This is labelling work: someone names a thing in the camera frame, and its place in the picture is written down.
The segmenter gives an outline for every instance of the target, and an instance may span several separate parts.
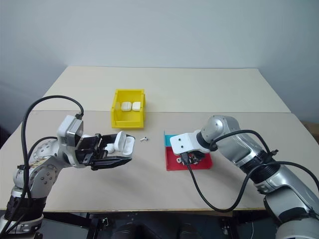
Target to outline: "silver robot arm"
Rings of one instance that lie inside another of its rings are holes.
[[[31,200],[27,195],[21,200],[23,167],[18,166],[13,176],[14,187],[7,210],[0,218],[0,231],[21,201],[21,206],[8,227],[17,222],[10,234],[35,233],[42,223],[46,198],[63,168],[90,166],[92,170],[98,170],[123,165],[131,161],[134,142],[135,139],[123,131],[103,136],[83,135],[83,121],[67,116],[57,131],[57,140],[44,143],[30,157],[28,186]],[[114,151],[120,152],[121,156],[113,155]]]
[[[208,153],[218,137],[240,130],[238,121],[228,116],[212,116],[208,123],[193,133],[171,138],[173,152],[200,151]],[[274,161],[247,134],[230,136],[216,143],[218,150],[246,174],[266,160]],[[267,165],[250,177],[257,190],[265,194],[264,205],[280,225],[276,238],[319,238],[318,197],[286,166]]]

